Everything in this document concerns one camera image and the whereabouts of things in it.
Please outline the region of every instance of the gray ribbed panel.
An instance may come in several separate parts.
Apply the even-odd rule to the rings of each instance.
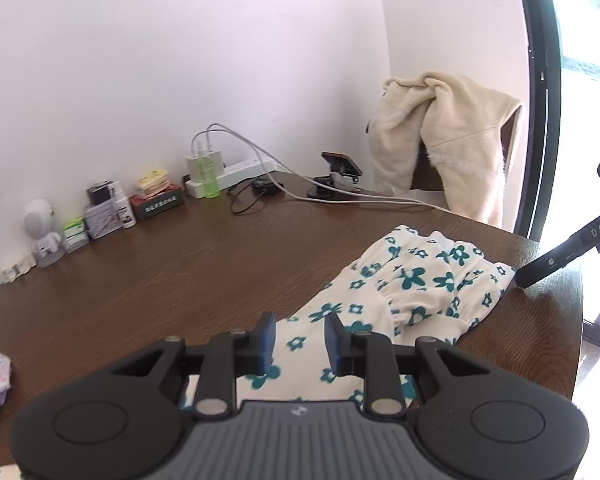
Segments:
[[[301,408],[301,415],[294,414]],[[452,480],[398,424],[346,402],[245,402],[239,415],[198,425],[147,480]]]

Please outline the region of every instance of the white cable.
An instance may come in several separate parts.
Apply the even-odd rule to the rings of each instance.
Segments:
[[[193,139],[191,139],[191,145],[194,146],[196,139],[200,136],[200,135],[206,135],[208,136],[208,134],[210,132],[225,132],[230,134],[231,136],[236,137],[237,139],[240,139],[242,142],[244,142],[245,144],[247,144],[252,150],[253,152],[256,154],[256,156],[258,157],[258,160],[260,161],[260,165],[262,166],[262,169],[264,170],[264,173],[266,173],[269,178],[271,179],[272,183],[274,184],[274,186],[276,186],[278,189],[282,190],[285,194],[295,198],[296,200],[302,200],[304,202],[318,202],[318,203],[323,203],[323,204],[394,204],[394,205],[425,205],[425,206],[429,206],[432,207],[434,209],[439,209],[440,211],[445,211],[445,212],[450,212],[448,209],[445,209],[443,207],[437,206],[437,205],[433,205],[433,204],[428,204],[426,202],[422,202],[421,200],[416,200],[416,199],[411,199],[411,198],[404,198],[404,197],[400,197],[400,196],[387,196],[387,197],[382,197],[381,200],[378,199],[378,197],[376,195],[368,195],[368,194],[363,194],[363,193],[353,193],[353,192],[349,192],[349,191],[344,191],[342,189],[338,189],[336,187],[331,187],[331,186],[327,186],[326,184],[321,184],[320,182],[316,182],[313,179],[310,179],[304,175],[299,174],[297,171],[292,170],[291,168],[289,168],[286,164],[284,164],[282,161],[280,161],[278,158],[276,158],[275,156],[271,155],[267,150],[261,148],[260,146],[258,146],[255,142],[253,142],[252,140],[249,140],[247,137],[239,134],[238,132],[232,130],[231,128],[228,128],[227,126],[224,126],[223,124],[220,123],[213,123],[210,124],[206,130],[202,130],[201,132],[196,133],[196,135],[193,137]],[[364,198],[373,198],[374,200],[322,200],[320,198],[309,198],[309,197],[305,197],[305,196],[298,196],[295,193],[292,193],[291,191],[289,191],[287,188],[285,188],[284,186],[282,186],[282,184],[280,184],[275,178],[273,178],[273,175],[267,171],[265,165],[264,165],[264,161],[262,160],[262,157],[260,156],[259,151],[264,153],[265,155],[267,155],[268,157],[272,158],[272,160],[274,160],[280,168],[288,171],[289,173],[292,173],[296,176],[299,176],[300,178],[306,180],[307,182],[311,183],[314,186],[319,186],[322,187],[324,189],[328,189],[331,191],[336,191],[338,193],[342,193],[345,195],[349,195],[349,196],[354,196],[354,197],[364,197]]]

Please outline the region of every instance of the wooden table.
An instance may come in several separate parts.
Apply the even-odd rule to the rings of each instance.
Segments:
[[[306,190],[285,176],[288,186]],[[0,286],[0,351],[13,361],[0,408],[0,465],[27,400],[169,334],[190,344],[289,316],[393,227],[468,240],[519,267],[538,244],[426,206],[319,205],[276,196],[234,217],[228,199],[188,199]],[[582,331],[578,267],[510,290],[459,346],[571,397]]]

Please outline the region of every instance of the power strip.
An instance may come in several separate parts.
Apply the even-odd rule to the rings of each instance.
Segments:
[[[220,189],[226,189],[234,184],[238,184],[238,182],[245,178],[254,178],[269,171],[275,171],[278,168],[276,162],[268,156],[263,156],[262,162],[264,168],[263,164],[261,164],[257,158],[227,166],[224,168],[224,173],[218,176],[218,187]],[[193,198],[204,198],[205,190],[201,182],[187,180],[185,185],[188,195],[191,195]]]

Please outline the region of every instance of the black metal frame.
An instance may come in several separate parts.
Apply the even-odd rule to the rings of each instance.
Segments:
[[[560,135],[560,37],[553,0],[522,0],[529,44],[529,136],[516,233],[539,241],[554,186]]]

